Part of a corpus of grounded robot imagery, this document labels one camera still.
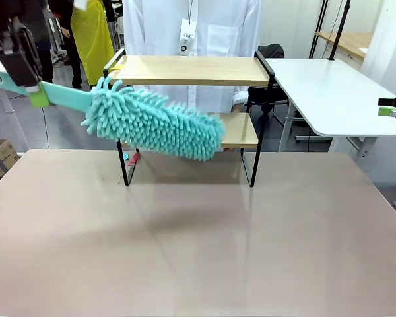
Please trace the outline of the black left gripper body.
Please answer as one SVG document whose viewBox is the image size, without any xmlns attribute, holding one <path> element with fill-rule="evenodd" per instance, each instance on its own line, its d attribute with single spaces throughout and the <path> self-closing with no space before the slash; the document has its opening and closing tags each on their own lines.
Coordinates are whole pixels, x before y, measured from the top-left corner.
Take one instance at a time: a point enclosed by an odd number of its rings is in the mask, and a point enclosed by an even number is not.
<svg viewBox="0 0 396 317">
<path fill-rule="evenodd" d="M 0 51 L 6 54 L 22 52 L 28 57 L 36 57 L 32 33 L 18 16 L 0 21 Z"/>
</svg>

